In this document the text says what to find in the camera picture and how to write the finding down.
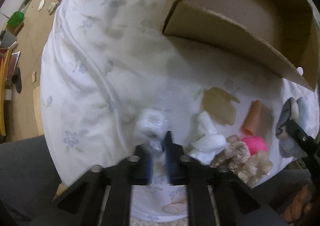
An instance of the cardboard box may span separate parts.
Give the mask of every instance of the cardboard box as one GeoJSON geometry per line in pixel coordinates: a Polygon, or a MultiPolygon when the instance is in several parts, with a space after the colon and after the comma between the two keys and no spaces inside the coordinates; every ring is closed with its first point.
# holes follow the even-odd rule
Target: cardboard box
{"type": "Polygon", "coordinates": [[[318,26],[307,0],[168,0],[165,10],[163,34],[230,50],[315,90],[318,26]]]}

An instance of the pink ball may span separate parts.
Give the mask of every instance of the pink ball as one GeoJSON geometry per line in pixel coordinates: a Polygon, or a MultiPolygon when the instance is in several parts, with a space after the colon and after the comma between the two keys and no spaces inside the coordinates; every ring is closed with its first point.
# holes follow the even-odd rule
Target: pink ball
{"type": "Polygon", "coordinates": [[[247,144],[251,156],[257,154],[260,150],[268,151],[267,145],[261,137],[245,137],[242,141],[247,144]]]}

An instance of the metal screw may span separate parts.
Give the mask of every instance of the metal screw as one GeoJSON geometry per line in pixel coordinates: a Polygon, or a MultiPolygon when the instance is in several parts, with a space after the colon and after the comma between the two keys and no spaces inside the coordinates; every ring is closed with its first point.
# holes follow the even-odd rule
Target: metal screw
{"type": "Polygon", "coordinates": [[[180,161],[189,162],[189,161],[191,161],[191,158],[189,156],[183,155],[180,157],[180,161]]]}
{"type": "Polygon", "coordinates": [[[91,167],[90,171],[94,173],[99,173],[101,172],[102,168],[103,168],[102,165],[95,165],[91,167]]]}
{"type": "Polygon", "coordinates": [[[140,157],[138,156],[130,156],[127,158],[128,161],[130,162],[138,162],[140,160],[140,157]]]}

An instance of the cardboard flap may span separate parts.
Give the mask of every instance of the cardboard flap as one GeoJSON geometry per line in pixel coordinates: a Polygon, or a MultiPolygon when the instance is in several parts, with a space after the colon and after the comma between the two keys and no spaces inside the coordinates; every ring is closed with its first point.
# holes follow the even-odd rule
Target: cardboard flap
{"type": "Polygon", "coordinates": [[[277,50],[281,50],[283,20],[271,0],[185,0],[190,5],[223,14],[277,50]]]}
{"type": "Polygon", "coordinates": [[[308,37],[305,53],[300,60],[303,68],[303,78],[308,82],[313,91],[316,89],[319,68],[319,27],[316,19],[311,23],[310,36],[308,37]]]}
{"type": "Polygon", "coordinates": [[[254,37],[244,26],[213,11],[177,1],[163,31],[165,35],[194,39],[230,50],[310,90],[316,87],[313,77],[307,82],[294,65],[271,45],[254,37]]]}

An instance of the wooden floor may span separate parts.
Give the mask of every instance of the wooden floor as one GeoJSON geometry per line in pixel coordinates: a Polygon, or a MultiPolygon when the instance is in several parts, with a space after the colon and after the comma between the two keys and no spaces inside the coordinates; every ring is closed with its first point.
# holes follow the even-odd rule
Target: wooden floor
{"type": "Polygon", "coordinates": [[[7,142],[39,136],[33,90],[40,85],[42,50],[54,18],[54,14],[50,16],[46,9],[51,2],[57,0],[45,0],[44,7],[38,11],[40,1],[31,2],[25,14],[25,26],[18,34],[19,45],[15,51],[21,51],[18,67],[21,71],[22,91],[18,94],[13,85],[12,100],[6,101],[4,105],[7,142]],[[34,71],[36,71],[36,81],[32,83],[34,71]]]}

